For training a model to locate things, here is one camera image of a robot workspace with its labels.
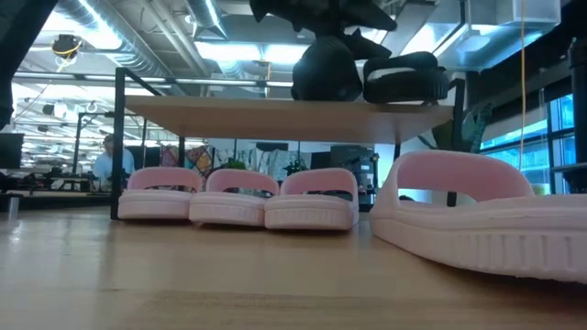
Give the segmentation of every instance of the pink sandal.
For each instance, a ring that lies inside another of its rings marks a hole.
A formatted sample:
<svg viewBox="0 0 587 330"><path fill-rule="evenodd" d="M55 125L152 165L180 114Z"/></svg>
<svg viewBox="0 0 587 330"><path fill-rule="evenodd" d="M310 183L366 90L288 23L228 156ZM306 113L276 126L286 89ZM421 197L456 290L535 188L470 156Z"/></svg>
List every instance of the pink sandal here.
<svg viewBox="0 0 587 330"><path fill-rule="evenodd" d="M223 192L227 188L263 190L279 194L279 184L272 177L251 170L217 170L210 175L206 191L191 201L190 220L202 223L264 226L267 199L239 193Z"/></svg>
<svg viewBox="0 0 587 330"><path fill-rule="evenodd" d="M399 188L466 193L476 204L400 201ZM587 282L587 195L536 197L519 170L450 151L395 161L371 210L375 236L453 267Z"/></svg>
<svg viewBox="0 0 587 330"><path fill-rule="evenodd" d="M188 219L192 192L148 190L157 186L184 186L199 191L202 178L192 170L153 167L137 170L128 190L118 199L121 219Z"/></svg>
<svg viewBox="0 0 587 330"><path fill-rule="evenodd" d="M303 194L311 191L345 191L352 202L335 196ZM357 180L344 169L305 170L289 176L281 195L265 205L269 229L349 230L359 221Z"/></svg>

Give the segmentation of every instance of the wooden table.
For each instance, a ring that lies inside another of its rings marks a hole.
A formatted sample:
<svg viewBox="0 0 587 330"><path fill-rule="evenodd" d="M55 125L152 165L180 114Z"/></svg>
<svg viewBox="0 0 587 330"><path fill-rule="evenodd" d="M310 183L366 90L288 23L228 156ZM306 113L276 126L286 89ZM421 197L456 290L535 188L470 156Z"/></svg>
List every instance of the wooden table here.
<svg viewBox="0 0 587 330"><path fill-rule="evenodd" d="M396 143L452 118L453 106L127 96L126 108L180 137Z"/></svg>
<svg viewBox="0 0 587 330"><path fill-rule="evenodd" d="M0 222L0 328L585 329L587 287L453 269L373 237L111 222Z"/></svg>

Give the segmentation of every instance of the window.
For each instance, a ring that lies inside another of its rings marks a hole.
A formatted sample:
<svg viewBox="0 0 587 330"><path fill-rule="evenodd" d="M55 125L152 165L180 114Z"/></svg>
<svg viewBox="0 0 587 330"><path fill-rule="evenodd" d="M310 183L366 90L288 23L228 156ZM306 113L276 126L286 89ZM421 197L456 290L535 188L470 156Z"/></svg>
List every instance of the window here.
<svg viewBox="0 0 587 330"><path fill-rule="evenodd" d="M487 153L487 156L518 168L520 166L520 147L515 146L501 151ZM542 185L550 191L550 166L548 165L548 144L538 141L524 145L522 173L535 185Z"/></svg>
<svg viewBox="0 0 587 330"><path fill-rule="evenodd" d="M572 94L550 102L550 116L553 132L575 127Z"/></svg>
<svg viewBox="0 0 587 330"><path fill-rule="evenodd" d="M524 138L533 138L546 135L548 132L548 122L546 119L541 120L535 124L528 125L524 128ZM507 133L500 137L482 143L481 148L487 149L490 147L498 147L507 143L516 142L522 136L522 129L517 129L514 132Z"/></svg>
<svg viewBox="0 0 587 330"><path fill-rule="evenodd" d="M575 152L573 97L567 95L548 103L552 131L548 120L524 129L524 162L522 172L536 188L547 193L569 193L570 187L562 173L552 171L558 166L577 162ZM482 154L519 167L521 129L482 143Z"/></svg>

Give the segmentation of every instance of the person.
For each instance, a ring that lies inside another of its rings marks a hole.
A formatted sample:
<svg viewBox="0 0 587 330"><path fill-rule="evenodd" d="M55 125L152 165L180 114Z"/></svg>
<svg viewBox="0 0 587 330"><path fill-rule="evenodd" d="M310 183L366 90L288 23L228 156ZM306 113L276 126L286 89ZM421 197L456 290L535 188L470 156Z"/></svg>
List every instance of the person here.
<svg viewBox="0 0 587 330"><path fill-rule="evenodd" d="M94 175L100 180L100 189L105 190L110 185L112 176L112 153L114 151L114 136L112 134L104 139L105 152L98 156L94 164ZM135 158L127 149L122 149L122 168L127 174L135 170Z"/></svg>

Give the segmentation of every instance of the computer monitor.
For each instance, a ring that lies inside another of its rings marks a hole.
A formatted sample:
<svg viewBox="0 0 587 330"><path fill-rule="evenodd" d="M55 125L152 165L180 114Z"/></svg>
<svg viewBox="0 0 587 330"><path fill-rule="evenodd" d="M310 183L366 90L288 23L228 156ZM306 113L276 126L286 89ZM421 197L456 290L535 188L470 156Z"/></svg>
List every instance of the computer monitor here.
<svg viewBox="0 0 587 330"><path fill-rule="evenodd" d="M0 133L0 169L20 169L24 134Z"/></svg>

